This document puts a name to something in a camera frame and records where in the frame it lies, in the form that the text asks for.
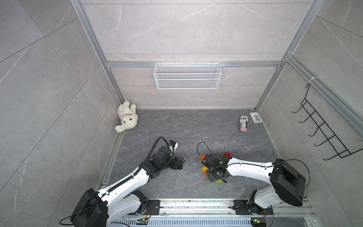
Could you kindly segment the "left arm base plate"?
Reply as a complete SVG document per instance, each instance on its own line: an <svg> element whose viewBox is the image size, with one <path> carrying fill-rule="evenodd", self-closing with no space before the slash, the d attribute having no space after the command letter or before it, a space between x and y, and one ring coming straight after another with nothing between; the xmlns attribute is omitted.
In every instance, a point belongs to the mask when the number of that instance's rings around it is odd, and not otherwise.
<svg viewBox="0 0 363 227"><path fill-rule="evenodd" d="M159 215L160 211L160 200L145 200L141 202L141 205L137 211L140 215Z"/></svg>

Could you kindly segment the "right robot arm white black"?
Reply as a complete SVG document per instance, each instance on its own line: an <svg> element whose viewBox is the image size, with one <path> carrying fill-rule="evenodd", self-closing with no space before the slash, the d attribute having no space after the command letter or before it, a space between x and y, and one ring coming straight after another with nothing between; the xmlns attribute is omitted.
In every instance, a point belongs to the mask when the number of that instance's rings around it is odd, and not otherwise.
<svg viewBox="0 0 363 227"><path fill-rule="evenodd" d="M275 159L274 162L251 162L222 156L216 158L211 154L201 155L204 174L210 182L226 182L230 176L242 176L260 180L269 184L264 189L254 190L247 201L234 201L236 213L248 212L260 215L271 206L286 203L291 206L303 205L304 191L309 181L287 160Z"/></svg>

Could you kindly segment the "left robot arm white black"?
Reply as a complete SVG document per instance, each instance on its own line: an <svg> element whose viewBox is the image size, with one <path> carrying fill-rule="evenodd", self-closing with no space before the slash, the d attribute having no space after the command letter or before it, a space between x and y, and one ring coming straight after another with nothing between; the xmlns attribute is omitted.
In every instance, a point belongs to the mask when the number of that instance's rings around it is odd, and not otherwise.
<svg viewBox="0 0 363 227"><path fill-rule="evenodd" d="M73 213L67 217L70 225L107 227L130 214L145 215L142 222L158 214L160 203L149 202L139 188L159 176L162 170L181 170L185 163L184 158L175 156L177 142L157 138L157 141L160 140L165 142L165 146L157 153L151 150L146 159L126 177L98 191L91 188L84 192Z"/></svg>

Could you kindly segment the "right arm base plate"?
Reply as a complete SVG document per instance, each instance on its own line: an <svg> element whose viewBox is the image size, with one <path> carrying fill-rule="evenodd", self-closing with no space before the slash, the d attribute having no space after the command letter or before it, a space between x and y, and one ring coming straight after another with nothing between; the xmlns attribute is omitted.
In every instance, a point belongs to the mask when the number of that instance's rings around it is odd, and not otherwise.
<svg viewBox="0 0 363 227"><path fill-rule="evenodd" d="M273 209L268 207L266 209L260 208L259 206L252 203L249 204L248 200L233 200L232 209L236 215L272 215Z"/></svg>

